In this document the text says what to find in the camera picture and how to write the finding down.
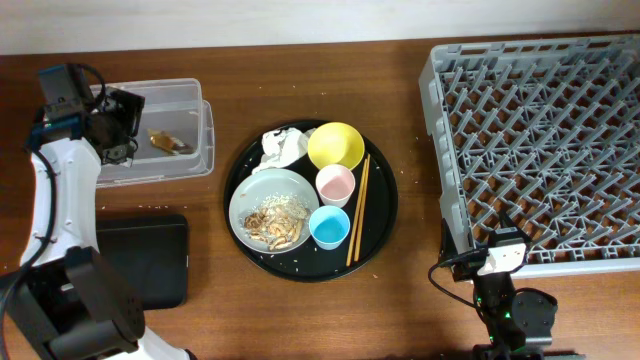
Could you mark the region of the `white paper napkin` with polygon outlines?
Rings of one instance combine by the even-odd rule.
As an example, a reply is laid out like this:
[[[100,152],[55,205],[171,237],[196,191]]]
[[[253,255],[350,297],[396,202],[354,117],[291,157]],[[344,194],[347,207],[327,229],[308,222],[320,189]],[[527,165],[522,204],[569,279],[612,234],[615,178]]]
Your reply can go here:
[[[302,132],[289,127],[264,133],[261,139],[263,155],[251,174],[271,168],[285,168],[304,157],[314,132],[315,128]]]

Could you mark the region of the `yellow bowl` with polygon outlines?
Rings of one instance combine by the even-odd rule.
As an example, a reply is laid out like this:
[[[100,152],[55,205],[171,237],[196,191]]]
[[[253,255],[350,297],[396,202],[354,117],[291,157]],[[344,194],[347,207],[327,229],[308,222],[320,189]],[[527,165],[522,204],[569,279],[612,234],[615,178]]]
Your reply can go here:
[[[307,154],[318,170],[333,164],[353,170],[364,157],[365,142],[353,126],[342,122],[329,122],[319,126],[312,133]]]

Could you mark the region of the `pink cup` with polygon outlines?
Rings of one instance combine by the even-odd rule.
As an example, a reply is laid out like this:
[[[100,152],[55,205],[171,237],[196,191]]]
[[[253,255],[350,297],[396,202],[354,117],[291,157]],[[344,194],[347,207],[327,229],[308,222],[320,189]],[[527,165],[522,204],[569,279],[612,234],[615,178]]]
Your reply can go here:
[[[345,166],[323,167],[315,179],[315,187],[324,205],[344,207],[355,190],[355,176]]]

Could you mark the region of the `light blue cup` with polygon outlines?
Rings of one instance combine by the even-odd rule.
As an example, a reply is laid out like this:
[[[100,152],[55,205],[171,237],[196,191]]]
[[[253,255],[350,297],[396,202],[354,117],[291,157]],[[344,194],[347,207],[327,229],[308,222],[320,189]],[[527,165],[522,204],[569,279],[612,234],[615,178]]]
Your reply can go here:
[[[346,239],[351,220],[339,207],[325,205],[316,209],[309,219],[309,231],[315,243],[323,250],[334,250]]]

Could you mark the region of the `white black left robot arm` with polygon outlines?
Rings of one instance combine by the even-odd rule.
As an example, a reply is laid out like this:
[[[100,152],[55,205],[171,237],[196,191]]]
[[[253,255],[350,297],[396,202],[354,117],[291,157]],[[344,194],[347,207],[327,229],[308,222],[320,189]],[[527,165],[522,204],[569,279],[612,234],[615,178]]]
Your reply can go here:
[[[40,71],[46,99],[26,142],[34,211],[19,268],[1,279],[1,314],[42,359],[191,359],[145,324],[142,303],[101,256],[95,193],[101,168],[133,159],[143,97],[100,86],[95,68]]]

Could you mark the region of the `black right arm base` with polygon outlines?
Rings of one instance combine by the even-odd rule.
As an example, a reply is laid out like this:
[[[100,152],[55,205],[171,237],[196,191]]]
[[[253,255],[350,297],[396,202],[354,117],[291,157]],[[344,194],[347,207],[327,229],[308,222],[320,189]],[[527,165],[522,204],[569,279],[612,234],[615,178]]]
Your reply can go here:
[[[475,298],[478,314],[487,328],[490,343],[475,345],[476,360],[586,360],[575,351],[547,352],[552,344],[552,327],[558,310],[557,300],[535,289],[519,289],[501,296],[495,306]]]

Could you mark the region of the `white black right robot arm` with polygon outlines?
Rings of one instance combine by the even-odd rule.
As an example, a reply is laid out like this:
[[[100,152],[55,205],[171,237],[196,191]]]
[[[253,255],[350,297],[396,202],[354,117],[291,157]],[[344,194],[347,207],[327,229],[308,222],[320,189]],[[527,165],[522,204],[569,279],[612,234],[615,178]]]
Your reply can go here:
[[[502,211],[500,228],[489,235],[488,244],[441,259],[428,271],[430,283],[445,295],[473,308],[486,326],[490,343],[476,345],[473,359],[535,359],[526,348],[526,335],[517,328],[512,302],[516,296],[511,274],[522,267],[530,238]],[[433,279],[438,268],[459,265],[468,272],[474,286],[473,300],[467,301],[446,290]]]

